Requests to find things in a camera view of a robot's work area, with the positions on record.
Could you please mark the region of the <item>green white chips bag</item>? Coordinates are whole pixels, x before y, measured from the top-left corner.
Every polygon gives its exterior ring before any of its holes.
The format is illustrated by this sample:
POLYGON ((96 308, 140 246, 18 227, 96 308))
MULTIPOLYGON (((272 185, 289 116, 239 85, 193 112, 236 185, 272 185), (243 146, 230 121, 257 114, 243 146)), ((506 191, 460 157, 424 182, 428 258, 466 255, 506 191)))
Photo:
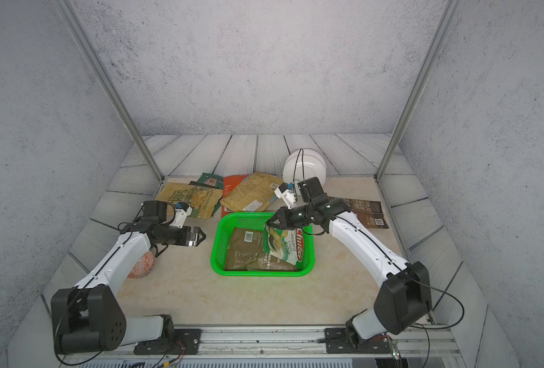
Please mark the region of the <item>green white chips bag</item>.
POLYGON ((264 228, 264 251, 289 265, 296 266, 304 260, 304 245, 302 229, 281 230, 268 225, 264 228))

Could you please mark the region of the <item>sour cream onion chips bag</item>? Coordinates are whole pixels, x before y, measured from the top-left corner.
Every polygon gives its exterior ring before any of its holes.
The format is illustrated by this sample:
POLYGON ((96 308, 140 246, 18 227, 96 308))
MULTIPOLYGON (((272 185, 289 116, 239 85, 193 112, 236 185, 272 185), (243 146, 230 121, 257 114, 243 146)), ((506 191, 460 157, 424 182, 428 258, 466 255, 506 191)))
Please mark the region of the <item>sour cream onion chips bag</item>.
POLYGON ((192 207, 191 217, 196 219, 210 219, 222 196, 223 190, 217 188, 168 182, 159 192, 156 200, 172 205, 185 202, 192 207))

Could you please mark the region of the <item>olive cassava chips bag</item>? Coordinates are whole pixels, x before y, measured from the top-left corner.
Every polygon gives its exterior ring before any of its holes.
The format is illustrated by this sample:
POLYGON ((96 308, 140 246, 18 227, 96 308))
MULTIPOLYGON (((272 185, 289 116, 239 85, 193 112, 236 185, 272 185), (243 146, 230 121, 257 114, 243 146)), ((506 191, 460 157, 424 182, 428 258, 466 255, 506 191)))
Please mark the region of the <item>olive cassava chips bag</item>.
POLYGON ((270 251, 269 233, 236 228, 230 238, 224 269, 226 271, 297 271, 298 268, 270 251))

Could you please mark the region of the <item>brown Kettle chips bag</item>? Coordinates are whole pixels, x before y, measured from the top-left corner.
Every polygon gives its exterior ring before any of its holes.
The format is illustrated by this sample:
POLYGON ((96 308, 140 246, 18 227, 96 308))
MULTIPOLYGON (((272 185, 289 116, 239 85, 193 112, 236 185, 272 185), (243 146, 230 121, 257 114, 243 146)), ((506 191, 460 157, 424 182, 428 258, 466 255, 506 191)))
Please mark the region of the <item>brown Kettle chips bag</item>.
POLYGON ((363 199, 343 199, 366 228, 388 228, 382 204, 379 201, 363 199))

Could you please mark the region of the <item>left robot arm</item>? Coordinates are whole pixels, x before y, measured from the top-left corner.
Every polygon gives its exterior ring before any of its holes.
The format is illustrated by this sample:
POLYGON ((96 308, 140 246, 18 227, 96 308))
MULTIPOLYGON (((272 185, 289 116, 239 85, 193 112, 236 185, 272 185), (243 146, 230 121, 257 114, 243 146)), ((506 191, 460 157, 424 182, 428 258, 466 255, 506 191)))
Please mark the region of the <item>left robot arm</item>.
POLYGON ((117 294, 146 253, 161 255, 170 245, 196 247, 205 240, 198 226, 185 224, 192 211, 185 202, 146 201, 132 221, 119 225, 116 243, 99 264, 51 299, 56 354, 98 354, 131 344, 138 354, 164 354, 179 345, 170 315, 126 317, 117 294))

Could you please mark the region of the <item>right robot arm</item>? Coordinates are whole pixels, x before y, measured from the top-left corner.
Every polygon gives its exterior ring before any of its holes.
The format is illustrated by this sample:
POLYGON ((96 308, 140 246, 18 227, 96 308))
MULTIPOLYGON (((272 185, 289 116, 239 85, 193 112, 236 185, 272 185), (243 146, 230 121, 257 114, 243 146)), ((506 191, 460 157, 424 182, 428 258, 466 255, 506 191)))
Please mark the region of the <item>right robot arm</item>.
POLYGON ((352 340, 400 334, 431 311, 429 273, 421 262, 412 264, 383 245, 342 199, 327 196, 318 178, 306 179, 297 186, 304 204, 297 204, 291 185, 281 184, 274 194, 285 206, 267 225, 279 230, 319 225, 356 256, 379 287, 373 307, 347 322, 352 340))

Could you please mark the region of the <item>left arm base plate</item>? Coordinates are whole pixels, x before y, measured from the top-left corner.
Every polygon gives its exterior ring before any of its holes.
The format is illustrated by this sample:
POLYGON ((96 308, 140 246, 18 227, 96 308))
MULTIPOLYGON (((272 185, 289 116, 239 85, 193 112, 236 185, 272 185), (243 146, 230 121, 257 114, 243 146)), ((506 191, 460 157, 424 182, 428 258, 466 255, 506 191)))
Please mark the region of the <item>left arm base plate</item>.
POLYGON ((166 331, 156 340, 139 342, 135 355, 197 355, 202 330, 174 329, 166 331))

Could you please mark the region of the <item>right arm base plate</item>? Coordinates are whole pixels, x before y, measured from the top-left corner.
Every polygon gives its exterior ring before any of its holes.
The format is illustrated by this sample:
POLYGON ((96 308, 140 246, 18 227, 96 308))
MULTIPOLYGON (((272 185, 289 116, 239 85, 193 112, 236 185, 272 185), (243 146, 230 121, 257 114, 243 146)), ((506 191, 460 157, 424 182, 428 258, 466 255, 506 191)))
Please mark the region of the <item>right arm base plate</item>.
POLYGON ((356 331, 348 328, 326 328, 324 337, 318 343, 325 345, 328 354, 390 354, 392 352, 389 339, 385 335, 364 340, 358 337, 356 331))

